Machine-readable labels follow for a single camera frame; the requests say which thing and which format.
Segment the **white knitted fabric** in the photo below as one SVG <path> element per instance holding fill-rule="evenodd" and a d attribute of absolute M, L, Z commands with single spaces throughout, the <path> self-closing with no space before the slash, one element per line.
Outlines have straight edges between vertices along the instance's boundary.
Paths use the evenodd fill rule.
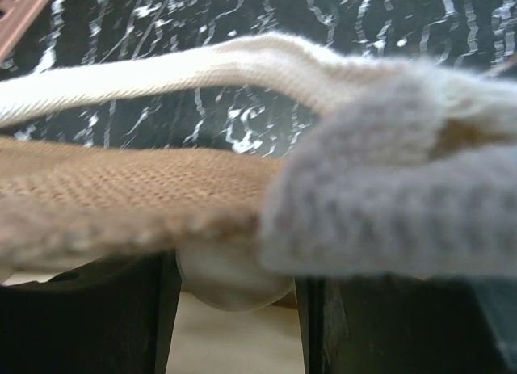
<path fill-rule="evenodd" d="M 0 127 L 110 99 L 243 84 L 336 115 L 300 141 L 271 186 L 266 269 L 517 275 L 517 87 L 509 82 L 344 57 L 270 33 L 0 82 Z M 455 128 L 443 134 L 450 121 Z"/>

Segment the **tan knitted fabric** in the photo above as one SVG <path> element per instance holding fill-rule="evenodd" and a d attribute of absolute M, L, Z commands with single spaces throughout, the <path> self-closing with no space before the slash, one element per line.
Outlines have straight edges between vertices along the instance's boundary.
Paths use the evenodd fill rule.
<path fill-rule="evenodd" d="M 404 74 L 414 70 L 421 72 L 413 74 L 415 84 L 427 83 L 420 91 L 423 103 L 435 103 L 435 110 L 420 112 L 418 106 L 406 100 L 402 118 L 397 117 L 397 107 L 386 101 L 370 107 L 368 117 L 357 111 L 361 107 L 354 101 L 360 101 L 361 95 L 383 90 L 377 84 L 390 85 L 389 79 L 403 80 Z M 495 141 L 513 145 L 517 141 L 514 85 L 429 63 L 344 57 L 300 37 L 278 33 L 242 37 L 145 60 L 56 69 L 0 82 L 0 127 L 109 99 L 242 84 L 284 93 L 320 114 L 323 124 L 338 109 L 345 109 L 338 113 L 343 122 L 337 129 L 346 133 L 334 137 L 331 130 L 323 133 L 330 146 L 342 141 L 343 149 L 311 150 L 310 145 L 303 149 L 304 139 L 299 143 L 302 149 L 295 155 L 291 169 L 302 169 L 303 176 L 308 170 L 309 177 L 317 180 L 306 183 L 309 187 L 328 179 L 326 171 L 339 169 L 344 162 L 350 161 L 355 173 L 370 170 L 377 176 L 378 187 L 383 174 L 392 174 L 393 168 L 427 168 L 435 159 L 454 157 L 474 145 L 479 148 Z M 353 104 L 356 110 L 348 114 L 347 104 Z M 391 109 L 387 111 L 391 118 L 380 117 L 385 109 Z M 315 139 L 322 138 L 318 136 L 314 134 Z M 305 151 L 312 164 L 318 162 L 319 156 L 315 155 L 324 158 L 324 168 L 311 166 L 321 172 L 310 173 L 312 169 L 304 167 Z M 297 219 L 298 227 L 307 228 L 307 216 L 325 207 L 323 202 L 332 196 L 314 189 L 307 191 L 303 183 L 297 182 L 295 170 L 282 171 L 284 164 L 280 160 L 209 149 L 87 149 L 4 138 L 0 140 L 0 162 L 0 266 L 67 265 L 104 254 L 135 254 L 195 244 L 238 244 L 249 246 L 251 257 L 262 251 L 263 256 L 257 258 L 262 259 L 264 267 L 281 272 L 289 269 L 292 247 L 290 239 L 278 240 L 299 237 L 293 232 L 296 226 L 289 222 Z M 340 191 L 355 184 L 347 180 L 347 174 L 344 170 L 332 187 Z M 266 190 L 277 178 L 285 181 L 280 181 L 282 187 L 275 188 L 276 194 L 270 194 L 270 207 L 263 208 Z M 397 184 L 393 176 L 390 181 Z M 279 189 L 281 197 L 275 198 Z M 312 199 L 304 200 L 304 195 Z M 319 200 L 316 195 L 326 199 Z M 362 194 L 351 188 L 347 195 Z M 364 207 L 360 198 L 354 203 L 359 209 Z M 313 206 L 314 210 L 301 211 L 303 206 Z M 395 207 L 396 200 L 389 205 L 391 209 Z M 297 255 L 293 271 L 325 274 L 326 265 L 331 264 L 334 275 L 341 273 L 336 260 L 343 258 L 333 258 L 325 249 L 338 249 L 336 254 L 350 256 L 350 260 L 369 256 L 362 242 L 348 248 L 339 236 L 327 235 L 329 230 L 337 232 L 354 224 L 344 218 L 349 213 L 347 203 L 340 208 L 344 213 L 338 219 L 321 217 L 317 221 L 322 229 L 311 233 L 308 246 L 312 247 Z M 372 212 L 378 210 L 376 206 L 370 208 Z M 461 215 L 451 219 L 452 225 L 461 220 Z M 381 229 L 388 233 L 389 228 L 383 226 L 384 221 L 379 222 L 376 236 L 383 238 Z M 420 241 L 417 243 L 423 243 L 425 251 L 440 255 L 454 270 L 454 259 L 427 240 L 427 232 L 419 231 L 421 223 L 408 223 Z M 269 229 L 260 237 L 263 227 Z M 378 271 L 386 265 L 396 265 L 393 260 L 403 259 L 400 256 L 404 250 L 400 246 L 394 249 L 387 262 L 376 263 Z M 317 265 L 314 254 L 319 254 Z M 517 264 L 517 259 L 509 259 L 503 252 L 492 251 L 490 257 L 492 270 L 497 270 L 498 260 Z"/>
<path fill-rule="evenodd" d="M 0 258 L 15 267 L 253 238 L 280 160 L 0 139 Z"/>

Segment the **fuzzy fabric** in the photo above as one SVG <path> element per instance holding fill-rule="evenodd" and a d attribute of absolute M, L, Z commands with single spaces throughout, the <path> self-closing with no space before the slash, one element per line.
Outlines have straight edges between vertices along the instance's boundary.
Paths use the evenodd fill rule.
<path fill-rule="evenodd" d="M 517 101 L 451 106 L 443 71 L 415 63 L 300 141 L 263 210 L 267 269 L 517 275 Z"/>

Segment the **burlap-textured fabric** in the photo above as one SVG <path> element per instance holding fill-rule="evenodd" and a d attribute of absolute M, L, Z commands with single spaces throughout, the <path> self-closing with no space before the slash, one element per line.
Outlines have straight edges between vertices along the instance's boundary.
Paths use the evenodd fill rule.
<path fill-rule="evenodd" d="M 0 139 L 0 259 L 138 253 L 254 238 L 281 161 L 210 149 L 101 149 Z"/>

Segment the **black marbled background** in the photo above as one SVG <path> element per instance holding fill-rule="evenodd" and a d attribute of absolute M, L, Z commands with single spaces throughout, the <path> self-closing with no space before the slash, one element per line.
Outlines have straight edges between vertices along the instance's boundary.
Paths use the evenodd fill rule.
<path fill-rule="evenodd" d="M 272 29 L 307 36 L 343 53 L 426 54 L 439 63 L 484 70 L 514 54 L 516 3 L 52 0 L 2 64 L 0 79 L 150 57 Z M 306 108 L 274 92 L 218 87 L 81 107 L 3 132 L 84 145 L 198 145 L 282 156 L 314 119 Z"/>

